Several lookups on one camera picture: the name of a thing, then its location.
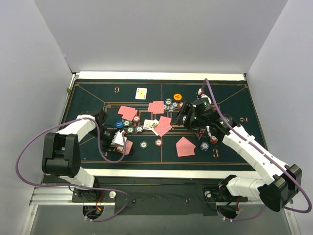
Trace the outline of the red card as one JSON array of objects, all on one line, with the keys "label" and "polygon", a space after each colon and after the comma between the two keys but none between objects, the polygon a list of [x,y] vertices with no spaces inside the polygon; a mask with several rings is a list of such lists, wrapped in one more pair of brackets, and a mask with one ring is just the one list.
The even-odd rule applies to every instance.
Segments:
[{"label": "red card", "polygon": [[172,126],[170,124],[159,124],[155,128],[155,132],[160,136],[163,137],[168,131],[172,129]]},{"label": "red card", "polygon": [[170,117],[161,116],[159,119],[159,124],[171,125],[172,119]]}]

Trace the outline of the red card dealer position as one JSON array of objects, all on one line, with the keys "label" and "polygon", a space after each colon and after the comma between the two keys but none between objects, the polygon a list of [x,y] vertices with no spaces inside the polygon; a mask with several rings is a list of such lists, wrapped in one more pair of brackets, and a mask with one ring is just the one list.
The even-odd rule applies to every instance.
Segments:
[{"label": "red card dealer position", "polygon": [[157,106],[154,102],[149,103],[148,112],[155,113],[157,111]]},{"label": "red card dealer position", "polygon": [[157,111],[155,112],[155,114],[163,114],[164,113],[164,101],[154,101],[154,103],[157,106]]}]

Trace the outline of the red chips position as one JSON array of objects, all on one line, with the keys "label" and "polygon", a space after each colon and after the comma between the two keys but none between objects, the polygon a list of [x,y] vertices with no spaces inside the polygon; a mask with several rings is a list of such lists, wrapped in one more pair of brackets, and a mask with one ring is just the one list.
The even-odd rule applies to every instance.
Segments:
[{"label": "red chips position", "polygon": [[210,137],[210,142],[211,142],[212,144],[217,144],[217,143],[218,143],[218,139],[217,139],[215,136],[211,136],[211,137]]},{"label": "red chips position", "polygon": [[139,116],[135,116],[135,117],[133,118],[133,121],[134,121],[135,123],[139,123],[139,122],[140,122],[140,117],[139,117]]}]

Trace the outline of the red poker chip stack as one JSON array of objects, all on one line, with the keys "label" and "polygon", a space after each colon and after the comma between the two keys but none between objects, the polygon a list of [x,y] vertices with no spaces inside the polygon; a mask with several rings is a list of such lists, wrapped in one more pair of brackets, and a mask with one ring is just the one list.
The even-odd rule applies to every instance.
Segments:
[{"label": "red poker chip stack", "polygon": [[162,146],[162,144],[163,144],[163,141],[161,139],[155,140],[155,145],[156,146]]}]

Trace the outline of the blue chips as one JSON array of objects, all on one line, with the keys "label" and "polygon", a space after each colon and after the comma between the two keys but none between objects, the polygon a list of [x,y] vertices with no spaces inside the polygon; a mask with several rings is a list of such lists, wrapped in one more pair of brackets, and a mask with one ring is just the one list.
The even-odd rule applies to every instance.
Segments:
[{"label": "blue chips", "polygon": [[207,142],[202,142],[200,145],[202,151],[207,151],[209,149],[209,144]]}]

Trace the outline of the blue chip position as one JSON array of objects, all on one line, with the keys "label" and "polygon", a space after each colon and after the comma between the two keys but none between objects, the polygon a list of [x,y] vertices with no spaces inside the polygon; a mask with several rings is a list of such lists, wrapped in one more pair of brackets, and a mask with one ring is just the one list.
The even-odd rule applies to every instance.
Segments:
[{"label": "blue chip position", "polygon": [[142,126],[137,126],[137,127],[135,128],[135,131],[136,131],[137,133],[141,133],[141,132],[143,131],[143,127],[142,127]]}]

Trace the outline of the green poker chip stack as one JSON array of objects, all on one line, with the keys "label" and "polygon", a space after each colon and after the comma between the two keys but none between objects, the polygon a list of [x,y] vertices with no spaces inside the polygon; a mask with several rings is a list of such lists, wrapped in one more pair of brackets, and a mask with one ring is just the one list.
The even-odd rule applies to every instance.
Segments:
[{"label": "green poker chip stack", "polygon": [[141,147],[142,149],[145,149],[145,148],[148,147],[148,143],[147,143],[146,141],[142,141],[142,142],[140,143],[140,147]]}]

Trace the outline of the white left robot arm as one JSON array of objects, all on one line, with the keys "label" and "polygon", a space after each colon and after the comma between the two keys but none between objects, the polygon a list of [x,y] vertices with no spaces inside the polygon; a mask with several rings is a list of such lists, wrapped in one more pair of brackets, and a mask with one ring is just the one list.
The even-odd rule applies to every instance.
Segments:
[{"label": "white left robot arm", "polygon": [[64,129],[49,132],[44,139],[42,171],[57,176],[71,185],[83,189],[89,201],[99,199],[101,190],[96,178],[81,167],[80,141],[88,134],[97,138],[98,149],[114,144],[123,147],[126,143],[124,131],[106,128],[107,114],[104,111],[85,112],[69,122]]}]

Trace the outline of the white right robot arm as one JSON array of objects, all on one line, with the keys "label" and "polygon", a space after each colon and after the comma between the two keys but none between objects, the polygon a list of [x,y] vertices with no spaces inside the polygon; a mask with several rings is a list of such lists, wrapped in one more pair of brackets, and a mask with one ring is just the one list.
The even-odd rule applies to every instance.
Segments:
[{"label": "white right robot arm", "polygon": [[260,175],[260,179],[229,175],[219,183],[223,200],[247,197],[261,200],[272,211],[279,212],[300,191],[302,170],[289,166],[266,151],[253,135],[229,114],[219,115],[208,97],[178,105],[174,124],[199,133],[205,130],[212,143],[223,143],[239,154]]}]

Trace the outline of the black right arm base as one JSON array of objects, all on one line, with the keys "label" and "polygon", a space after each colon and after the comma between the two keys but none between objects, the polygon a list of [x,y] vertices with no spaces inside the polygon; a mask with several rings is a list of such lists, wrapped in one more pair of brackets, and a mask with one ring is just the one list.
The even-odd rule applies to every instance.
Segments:
[{"label": "black right arm base", "polygon": [[202,187],[203,197],[208,202],[247,202],[247,197],[232,196],[226,189],[220,189],[217,185],[206,185]]}]

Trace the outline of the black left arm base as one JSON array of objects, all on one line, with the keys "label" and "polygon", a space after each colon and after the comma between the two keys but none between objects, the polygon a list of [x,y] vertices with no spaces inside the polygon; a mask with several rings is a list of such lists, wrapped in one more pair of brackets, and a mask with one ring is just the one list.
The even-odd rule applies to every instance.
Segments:
[{"label": "black left arm base", "polygon": [[109,191],[80,189],[71,186],[68,186],[68,189],[72,192],[72,202],[74,203],[115,202],[115,197],[111,198]]}]

